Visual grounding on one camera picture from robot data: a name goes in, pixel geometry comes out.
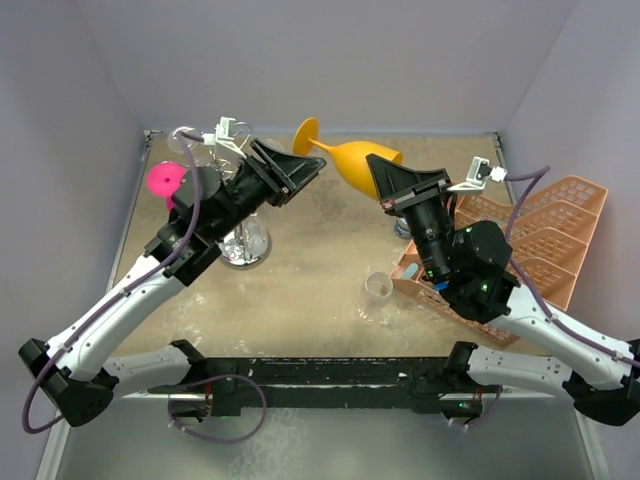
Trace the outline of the yellow plastic wine glass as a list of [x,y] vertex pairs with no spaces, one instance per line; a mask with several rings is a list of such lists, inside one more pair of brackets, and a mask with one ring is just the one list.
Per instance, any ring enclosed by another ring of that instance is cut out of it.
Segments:
[[402,164],[403,154],[390,147],[371,141],[357,140],[340,145],[328,145],[318,139],[319,122],[309,117],[298,127],[292,144],[295,155],[307,156],[314,147],[328,153],[342,179],[351,187],[378,200],[374,179],[367,163],[367,157],[376,155],[384,160]]

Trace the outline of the pink plastic wine glass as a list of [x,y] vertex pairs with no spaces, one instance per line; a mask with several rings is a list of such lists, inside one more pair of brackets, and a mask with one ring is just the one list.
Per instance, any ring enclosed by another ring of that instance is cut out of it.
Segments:
[[173,194],[180,188],[187,168],[176,162],[163,162],[151,168],[147,175],[147,188],[162,198],[168,210],[174,207]]

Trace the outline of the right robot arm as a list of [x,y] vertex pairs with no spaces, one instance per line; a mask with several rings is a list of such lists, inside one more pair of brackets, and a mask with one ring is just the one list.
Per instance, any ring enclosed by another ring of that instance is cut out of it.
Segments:
[[495,222],[456,228],[449,203],[509,179],[502,167],[472,160],[464,182],[443,169],[419,171],[370,154],[366,158],[385,214],[406,220],[426,281],[459,316],[529,340],[545,356],[492,353],[458,343],[445,366],[456,391],[474,384],[516,387],[572,401],[591,420],[623,426],[639,413],[639,343],[606,336],[547,303],[513,259]]

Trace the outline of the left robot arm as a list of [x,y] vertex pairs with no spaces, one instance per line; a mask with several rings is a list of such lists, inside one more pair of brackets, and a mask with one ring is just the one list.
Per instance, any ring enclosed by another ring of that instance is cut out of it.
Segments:
[[22,409],[25,432],[38,392],[73,427],[100,415],[115,399],[139,391],[177,385],[184,392],[202,387],[205,358],[187,341],[145,354],[116,358],[117,347],[158,307],[190,286],[221,255],[220,243],[262,204],[287,204],[325,167],[319,157],[251,143],[233,179],[211,166],[192,163],[172,195],[167,223],[146,245],[119,283],[80,319],[47,341],[30,339],[19,356],[33,376]]

